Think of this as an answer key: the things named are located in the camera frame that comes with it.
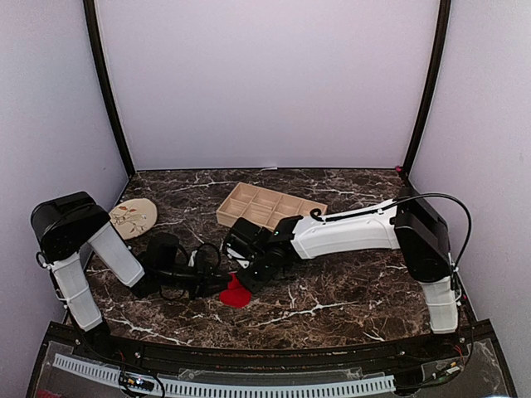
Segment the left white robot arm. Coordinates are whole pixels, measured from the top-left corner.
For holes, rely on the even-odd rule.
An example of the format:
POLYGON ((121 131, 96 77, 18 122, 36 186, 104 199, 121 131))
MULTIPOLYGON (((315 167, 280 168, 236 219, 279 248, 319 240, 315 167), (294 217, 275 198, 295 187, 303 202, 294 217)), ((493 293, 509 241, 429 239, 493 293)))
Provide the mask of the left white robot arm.
POLYGON ((179 239, 157 234, 146 251, 135 256, 111 223, 110 215, 87 192, 77 192, 35 207, 30 218, 39 244, 36 259, 47 269, 73 323, 85 336, 85 349, 100 362, 117 354, 117 344, 101 328, 105 320, 90 291, 80 260, 88 245, 104 265, 134 297, 143 299, 164 287, 181 290, 190 299, 218 294, 231 282, 220 269, 209 264, 199 250, 186 253, 179 239))

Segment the red sock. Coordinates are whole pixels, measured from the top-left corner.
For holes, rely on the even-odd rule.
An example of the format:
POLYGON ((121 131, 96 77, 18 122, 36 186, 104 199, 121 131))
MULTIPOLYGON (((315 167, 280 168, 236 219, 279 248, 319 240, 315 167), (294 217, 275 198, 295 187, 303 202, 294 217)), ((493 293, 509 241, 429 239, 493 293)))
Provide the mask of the red sock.
POLYGON ((227 288, 220 292, 219 299, 222 303, 232 308, 244 308, 252 298, 252 292, 246 289, 235 273, 231 273, 231 280, 227 288))

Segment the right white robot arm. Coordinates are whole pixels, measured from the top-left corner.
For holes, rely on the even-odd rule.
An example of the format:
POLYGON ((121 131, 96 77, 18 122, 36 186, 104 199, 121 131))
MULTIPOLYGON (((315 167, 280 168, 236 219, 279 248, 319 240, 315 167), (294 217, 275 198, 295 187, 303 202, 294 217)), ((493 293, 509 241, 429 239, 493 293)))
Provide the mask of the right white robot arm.
POLYGON ((223 250, 244 265, 236 277, 253 294, 295 262, 358 250, 400 250, 430 314, 433 334, 424 340, 423 351, 440 360, 455 346, 460 257, 451 253, 448 225, 430 205, 432 197, 406 187, 397 198, 363 209, 333 215, 313 209, 307 216, 284 217, 272 231, 240 217, 223 250))

